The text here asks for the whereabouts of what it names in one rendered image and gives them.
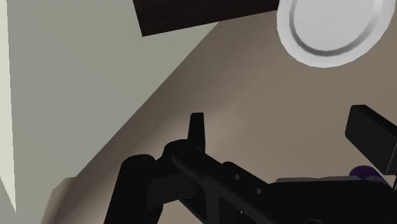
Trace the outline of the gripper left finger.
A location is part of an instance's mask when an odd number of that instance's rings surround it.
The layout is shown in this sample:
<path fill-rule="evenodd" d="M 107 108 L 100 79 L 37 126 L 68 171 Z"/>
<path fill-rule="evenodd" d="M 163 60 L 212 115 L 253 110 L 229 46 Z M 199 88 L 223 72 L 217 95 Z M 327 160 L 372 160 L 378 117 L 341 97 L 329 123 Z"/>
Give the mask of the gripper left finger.
<path fill-rule="evenodd" d="M 134 155 L 120 167 L 104 224 L 158 224 L 164 204 L 180 201 L 202 224 L 279 224 L 261 201 L 267 184 L 205 153 L 203 113 L 192 113 L 188 137 L 162 156 Z"/>

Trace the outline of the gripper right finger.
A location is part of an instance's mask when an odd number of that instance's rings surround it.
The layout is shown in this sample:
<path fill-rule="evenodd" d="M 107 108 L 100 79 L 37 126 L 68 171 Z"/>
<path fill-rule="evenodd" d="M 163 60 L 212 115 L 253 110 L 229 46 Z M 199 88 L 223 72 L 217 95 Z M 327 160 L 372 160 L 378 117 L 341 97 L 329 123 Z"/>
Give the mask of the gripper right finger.
<path fill-rule="evenodd" d="M 367 105 L 353 105 L 345 136 L 383 175 L 397 175 L 397 125 Z"/>

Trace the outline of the purple round object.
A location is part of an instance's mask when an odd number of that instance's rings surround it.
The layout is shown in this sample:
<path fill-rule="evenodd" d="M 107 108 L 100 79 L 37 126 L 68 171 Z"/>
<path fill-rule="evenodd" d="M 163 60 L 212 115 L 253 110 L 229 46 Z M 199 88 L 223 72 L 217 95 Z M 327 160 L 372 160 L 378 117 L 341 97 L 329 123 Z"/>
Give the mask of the purple round object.
<path fill-rule="evenodd" d="M 368 180 L 376 183 L 382 183 L 383 185 L 390 187 L 387 181 L 371 166 L 367 166 L 367 165 L 357 166 L 350 171 L 349 175 L 356 176 L 361 180 Z"/>

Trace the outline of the white round plate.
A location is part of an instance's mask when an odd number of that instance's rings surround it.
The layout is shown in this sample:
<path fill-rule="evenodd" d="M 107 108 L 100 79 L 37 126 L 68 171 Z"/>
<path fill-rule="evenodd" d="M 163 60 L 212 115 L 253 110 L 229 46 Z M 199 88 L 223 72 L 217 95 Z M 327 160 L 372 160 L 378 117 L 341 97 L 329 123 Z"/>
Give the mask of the white round plate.
<path fill-rule="evenodd" d="M 284 49 L 310 67 L 353 62 L 389 27 L 397 0 L 280 0 L 276 25 Z"/>

